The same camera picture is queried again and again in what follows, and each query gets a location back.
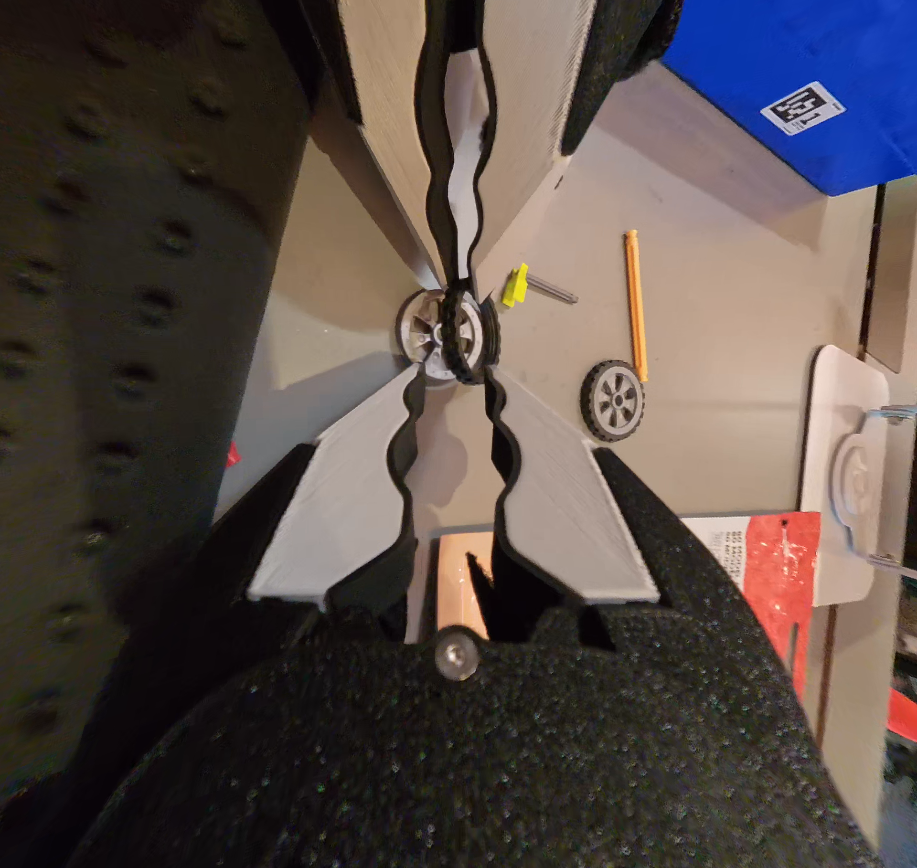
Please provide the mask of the blue plastic bin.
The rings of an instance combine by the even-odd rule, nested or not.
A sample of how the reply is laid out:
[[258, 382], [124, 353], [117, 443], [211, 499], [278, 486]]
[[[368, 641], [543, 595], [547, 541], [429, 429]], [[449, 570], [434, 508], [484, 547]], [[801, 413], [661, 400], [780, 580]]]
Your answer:
[[915, 174], [916, 0], [684, 0], [663, 62], [823, 194]]

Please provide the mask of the black perforated pad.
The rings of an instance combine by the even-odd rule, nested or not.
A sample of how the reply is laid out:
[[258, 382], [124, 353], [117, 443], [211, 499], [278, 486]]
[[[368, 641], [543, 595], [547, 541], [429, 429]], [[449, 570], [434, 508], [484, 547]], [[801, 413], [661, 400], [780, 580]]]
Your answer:
[[206, 536], [324, 68], [297, 0], [1, 0], [2, 801]]

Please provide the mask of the grey toy wheel black tire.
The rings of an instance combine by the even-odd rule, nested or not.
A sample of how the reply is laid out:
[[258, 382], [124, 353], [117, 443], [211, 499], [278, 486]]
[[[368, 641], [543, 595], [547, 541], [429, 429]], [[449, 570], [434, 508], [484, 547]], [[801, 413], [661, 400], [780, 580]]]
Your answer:
[[584, 424], [596, 440], [622, 441], [634, 434], [643, 420], [644, 385], [625, 361], [603, 360], [582, 381], [579, 407]]
[[[402, 356], [423, 366], [427, 387], [433, 391], [458, 383], [443, 353], [443, 299], [441, 290], [420, 289], [403, 304], [395, 321], [395, 340]], [[478, 303], [465, 294], [458, 317], [458, 345], [467, 364], [474, 370], [496, 365], [501, 331], [492, 300]]]

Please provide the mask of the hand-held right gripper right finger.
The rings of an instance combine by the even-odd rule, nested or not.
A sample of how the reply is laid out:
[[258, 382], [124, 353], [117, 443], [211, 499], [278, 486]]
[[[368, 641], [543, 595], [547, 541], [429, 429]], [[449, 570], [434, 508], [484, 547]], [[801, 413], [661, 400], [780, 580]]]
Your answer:
[[650, 573], [596, 458], [597, 445], [509, 373], [485, 372], [495, 505], [483, 617], [495, 641], [527, 641], [546, 610], [656, 605]]

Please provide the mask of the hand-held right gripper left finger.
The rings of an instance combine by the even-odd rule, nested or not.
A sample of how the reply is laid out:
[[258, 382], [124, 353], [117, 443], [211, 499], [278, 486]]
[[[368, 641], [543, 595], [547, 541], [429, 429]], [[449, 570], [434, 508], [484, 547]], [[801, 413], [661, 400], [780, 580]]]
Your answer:
[[405, 638], [417, 547], [406, 476], [424, 404], [425, 372], [408, 367], [317, 436], [248, 600], [364, 610], [388, 638]]

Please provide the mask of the black rubber tire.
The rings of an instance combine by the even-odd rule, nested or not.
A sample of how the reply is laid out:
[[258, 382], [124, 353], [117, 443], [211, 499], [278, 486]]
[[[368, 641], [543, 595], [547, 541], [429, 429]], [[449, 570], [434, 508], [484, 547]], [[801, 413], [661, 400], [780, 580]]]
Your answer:
[[470, 296], [467, 281], [457, 279], [446, 289], [440, 305], [442, 355], [448, 370], [454, 375], [456, 381], [463, 385], [478, 386], [483, 382], [480, 359], [469, 359], [463, 346], [461, 327], [465, 320], [463, 314], [465, 308], [470, 308], [471, 311], [472, 345], [479, 347], [480, 353], [483, 351], [484, 326], [480, 318], [480, 308]]

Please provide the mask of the K'nex building set booklet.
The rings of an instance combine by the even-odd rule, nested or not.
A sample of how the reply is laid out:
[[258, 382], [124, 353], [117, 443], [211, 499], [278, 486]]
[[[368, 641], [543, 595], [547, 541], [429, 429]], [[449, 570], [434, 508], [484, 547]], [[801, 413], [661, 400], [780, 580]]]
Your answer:
[[819, 512], [687, 517], [682, 522], [743, 594], [804, 701]]

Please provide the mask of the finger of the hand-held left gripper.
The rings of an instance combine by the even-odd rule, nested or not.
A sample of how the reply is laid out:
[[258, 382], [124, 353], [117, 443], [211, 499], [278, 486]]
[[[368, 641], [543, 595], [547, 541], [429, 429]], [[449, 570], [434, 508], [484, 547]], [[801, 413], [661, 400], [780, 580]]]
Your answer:
[[504, 281], [570, 161], [562, 140], [598, 0], [478, 0], [488, 117], [472, 191], [474, 281]]
[[361, 137], [442, 287], [459, 274], [445, 108], [455, 0], [336, 0]]

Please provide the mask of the grey rod with yellow connector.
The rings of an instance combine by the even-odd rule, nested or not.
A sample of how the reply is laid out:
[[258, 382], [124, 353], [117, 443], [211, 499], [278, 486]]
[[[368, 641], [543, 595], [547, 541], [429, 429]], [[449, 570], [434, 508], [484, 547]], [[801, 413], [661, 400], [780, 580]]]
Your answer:
[[523, 303], [529, 289], [567, 304], [576, 304], [579, 301], [579, 297], [567, 289], [534, 276], [529, 266], [522, 263], [510, 271], [502, 290], [501, 304], [509, 309]]

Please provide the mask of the long orange rod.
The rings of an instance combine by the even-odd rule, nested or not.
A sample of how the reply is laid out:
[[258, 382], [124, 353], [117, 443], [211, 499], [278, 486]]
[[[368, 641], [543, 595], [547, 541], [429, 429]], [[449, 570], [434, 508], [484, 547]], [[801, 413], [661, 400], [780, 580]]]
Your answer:
[[638, 380], [648, 382], [648, 349], [643, 293], [640, 276], [639, 242], [636, 229], [625, 232], [625, 277], [634, 368]]

